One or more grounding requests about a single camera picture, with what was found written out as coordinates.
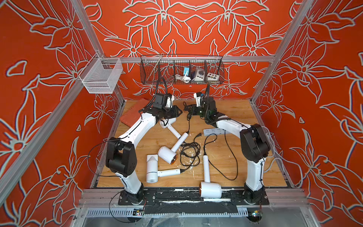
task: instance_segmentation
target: vent grille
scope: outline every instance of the vent grille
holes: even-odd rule
[[[133,215],[134,211],[138,210],[138,208],[112,208],[111,212],[115,217],[135,217],[141,218],[140,215]],[[247,217],[248,212],[245,207],[237,207],[237,213],[195,213],[195,214],[186,214],[181,213],[178,214],[178,217]],[[165,215],[175,215],[175,213],[162,213],[162,214],[147,214],[144,216],[150,218],[159,218]],[[110,210],[108,208],[88,208],[87,217],[111,217]]]

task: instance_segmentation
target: small device with buttons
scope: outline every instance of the small device with buttons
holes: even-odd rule
[[[219,80],[219,75],[213,74],[213,73],[208,73],[207,74],[207,80],[208,81],[218,81]]]
[[[195,70],[195,77],[193,80],[194,81],[204,81],[204,75],[205,75],[204,69],[197,67]]]

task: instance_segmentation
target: black cable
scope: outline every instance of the black cable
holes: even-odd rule
[[[207,114],[208,114],[208,109],[209,109],[209,90],[210,90],[210,86],[209,84],[207,85],[207,88],[205,90],[205,93],[204,95],[207,97],[207,108],[205,110],[205,115],[204,115],[204,121],[206,124],[208,125],[212,125],[214,123],[216,123],[217,121],[222,121],[222,120],[233,120],[232,118],[229,118],[229,117],[226,117],[226,118],[219,118],[215,121],[211,121],[209,122],[208,119],[207,119]]]
[[[119,220],[119,219],[117,219],[115,216],[113,216],[113,214],[112,214],[112,212],[111,212],[111,202],[112,202],[112,200],[115,198],[115,196],[116,195],[114,195],[113,197],[112,197],[112,199],[110,200],[110,203],[109,203],[109,211],[110,211],[110,214],[111,214],[111,216],[116,220],[116,221],[119,221],[119,222],[122,222],[122,223],[135,223],[135,222],[137,222],[137,221],[135,221],[135,222],[124,222],[124,221],[121,221],[121,220]],[[143,211],[145,212],[145,205],[146,205],[146,197],[144,197],[144,199],[145,199],[145,204],[144,204],[144,206],[143,206]]]
[[[119,222],[122,222],[122,223],[134,223],[134,222],[123,222],[123,221],[121,221],[121,220],[119,220],[119,219],[117,219],[117,218],[115,218],[115,216],[113,216],[113,214],[112,214],[112,212],[111,212],[111,202],[112,202],[112,200],[115,198],[115,196],[116,195],[114,195],[113,197],[112,197],[112,199],[110,200],[110,203],[109,203],[109,210],[110,210],[110,214],[111,214],[111,216],[116,220],[116,221],[119,221]]]
[[[89,165],[88,159],[89,159],[89,157],[90,157],[90,153],[91,153],[91,151],[92,151],[95,147],[97,147],[97,146],[99,146],[99,145],[101,145],[101,144],[103,144],[103,143],[106,143],[106,142],[108,142],[108,141],[117,141],[117,140],[124,139],[124,138],[126,138],[126,137],[118,138],[118,139],[113,139],[113,140],[103,141],[102,143],[99,143],[99,144],[97,144],[96,146],[94,146],[94,147],[90,150],[90,152],[88,152],[88,156],[87,156],[87,166],[88,166],[89,170],[90,170],[90,171],[91,171],[94,175],[99,176],[99,177],[119,177],[119,176],[114,176],[114,175],[113,175],[113,176],[103,176],[103,175],[99,175],[99,174],[97,174],[97,173],[93,172],[93,170],[91,170],[91,168],[90,168],[90,165]]]
[[[164,85],[165,85],[165,90],[166,90],[166,91],[168,91],[168,88],[167,88],[167,86],[166,86],[166,82],[165,82],[164,78],[163,78],[163,77],[161,77],[161,76],[159,76],[158,80],[156,81],[155,93],[154,93],[154,95],[153,95],[152,99],[149,101],[149,103],[148,103],[146,106],[144,106],[144,108],[142,108],[141,110],[139,110],[139,113],[140,113],[141,111],[143,111],[146,107],[148,107],[148,106],[152,103],[152,101],[155,99],[156,93],[158,92],[158,88],[159,88],[159,81],[160,81],[160,79],[163,79],[163,81],[164,81]]]
[[[182,166],[187,166],[187,168],[186,169],[181,169],[180,170],[180,173],[183,173],[184,171],[186,171],[187,169],[189,169],[190,167],[194,167],[194,166],[197,166],[197,165],[199,165],[199,163],[200,163],[200,158],[199,158],[199,154],[200,154],[200,144],[199,143],[197,143],[196,141],[195,141],[195,139],[197,138],[197,137],[199,137],[199,136],[202,136],[202,134],[201,133],[199,133],[198,135],[196,135],[195,137],[194,137],[194,140],[193,140],[193,142],[191,142],[191,143],[186,143],[186,142],[183,142],[180,146],[183,148],[182,150],[181,150],[181,152],[180,152],[180,164],[182,165]],[[193,156],[190,156],[190,155],[187,155],[186,153],[185,153],[185,151],[186,150],[188,150],[188,149],[190,149],[190,148],[193,148],[194,149],[194,152],[195,152],[195,155]],[[190,159],[193,159],[192,160],[192,162],[190,163],[190,164],[183,164],[182,163],[182,155],[183,156],[185,156],[185,157],[187,157],[187,158],[190,158]],[[195,159],[196,158],[198,158],[198,162],[196,163],[196,164],[194,164],[193,165],[193,163],[194,163],[194,161],[195,161]]]
[[[195,106],[193,106],[193,110],[191,112],[188,112],[187,114],[187,121],[188,121],[188,133],[190,132],[190,119],[192,119],[193,113],[194,113]]]
[[[208,139],[208,137],[209,136],[211,136],[211,135],[215,135],[216,136],[216,138],[214,139],[214,140],[212,140],[212,141],[210,141],[210,142],[208,142],[208,143],[206,143],[207,142],[207,139]],[[229,146],[229,144],[228,144],[228,142],[227,142],[227,138],[226,138],[226,132],[224,131],[224,139],[226,140],[226,144],[227,144],[227,146],[228,146],[228,148],[229,148],[229,150],[231,151],[231,153],[232,153],[232,155],[233,155],[233,157],[234,157],[234,159],[236,160],[236,165],[237,165],[237,173],[236,173],[236,177],[235,178],[233,178],[233,179],[229,179],[228,177],[226,177],[221,171],[219,171],[219,169],[217,169],[217,167],[215,167],[212,163],[211,163],[211,161],[208,159],[208,161],[209,161],[209,163],[220,173],[220,174],[222,174],[222,176],[224,176],[227,180],[230,180],[230,181],[234,181],[235,179],[237,179],[237,177],[238,177],[238,161],[237,161],[237,158],[236,158],[236,156],[234,155],[234,153],[233,153],[233,151],[232,151],[232,149],[230,148],[230,146]],[[204,141],[204,146],[203,146],[203,151],[204,151],[204,155],[207,155],[207,153],[206,153],[206,151],[205,151],[205,146],[207,145],[207,144],[209,144],[209,143],[212,143],[212,142],[214,142],[214,141],[216,141],[217,140],[217,135],[215,134],[215,133],[212,133],[212,134],[210,134],[210,135],[208,135],[206,138],[205,138],[205,141]]]
[[[161,77],[161,79],[163,80],[163,82],[164,82],[164,86],[165,86],[165,94],[167,94],[168,93],[168,86],[166,85],[166,81],[165,81],[165,79],[163,78],[163,77]]]
[[[122,140],[122,139],[125,139],[126,137],[128,137],[140,124],[141,124],[141,122],[142,121],[140,121],[139,122],[139,124],[131,131],[131,132],[129,132],[129,134],[127,135],[127,136],[125,136],[125,137],[122,137],[122,138],[117,138],[117,139],[113,139],[113,140],[106,140],[106,141],[103,141],[102,143],[99,143],[99,144],[97,144],[96,146],[94,146],[89,152],[88,152],[88,156],[87,156],[87,166],[88,166],[88,169],[93,173],[93,174],[95,174],[95,175],[97,175],[97,176],[99,176],[99,177],[118,177],[118,176],[103,176],[103,175],[99,175],[99,174],[97,174],[97,173],[95,173],[95,172],[93,172],[92,170],[91,170],[91,168],[90,168],[90,166],[89,166],[89,162],[88,162],[88,159],[89,159],[89,157],[90,157],[90,153],[91,153],[91,151],[95,148],[95,147],[97,147],[97,146],[99,146],[99,145],[101,145],[101,144],[103,144],[103,143],[106,143],[106,142],[108,142],[108,141],[117,141],[117,140]]]

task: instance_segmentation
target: remote control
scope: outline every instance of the remote control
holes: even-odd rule
[[[209,81],[218,81],[219,80],[219,75],[213,74],[213,73],[208,73],[207,74],[207,80],[209,80]]]

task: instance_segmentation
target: orange wall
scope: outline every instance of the orange wall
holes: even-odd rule
[[[0,177],[94,55],[67,0],[0,8]]]
[[[0,3],[0,177],[94,55],[68,0]],[[69,224],[108,137],[118,100],[81,91],[0,208],[2,226]],[[90,167],[96,156],[91,153]]]
[[[107,140],[119,108],[115,95],[82,89],[54,132],[0,208],[0,223],[12,226],[69,226],[93,173],[88,152]],[[89,158],[95,171],[104,146]]]
[[[257,101],[323,226],[363,225],[362,14],[362,1],[315,1]]]
[[[179,53],[268,56],[276,52],[301,1],[110,1],[82,0],[107,57]],[[227,64],[225,82],[211,88],[219,98],[249,98],[266,62]],[[129,99],[150,98],[138,64],[124,64],[119,86]],[[175,96],[205,86],[172,85]]]

